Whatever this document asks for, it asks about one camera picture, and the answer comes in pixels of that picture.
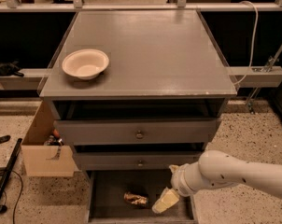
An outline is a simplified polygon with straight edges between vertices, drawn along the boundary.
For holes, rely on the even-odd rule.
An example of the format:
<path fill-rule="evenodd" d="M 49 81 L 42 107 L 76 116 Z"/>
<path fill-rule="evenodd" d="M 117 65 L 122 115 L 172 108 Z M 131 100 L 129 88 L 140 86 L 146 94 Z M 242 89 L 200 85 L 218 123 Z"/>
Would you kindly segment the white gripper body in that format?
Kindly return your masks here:
<path fill-rule="evenodd" d="M 200 177 L 197 163 L 183 164 L 172 174 L 172 188 L 183 197 L 191 196 L 198 191 L 198 179 Z"/>

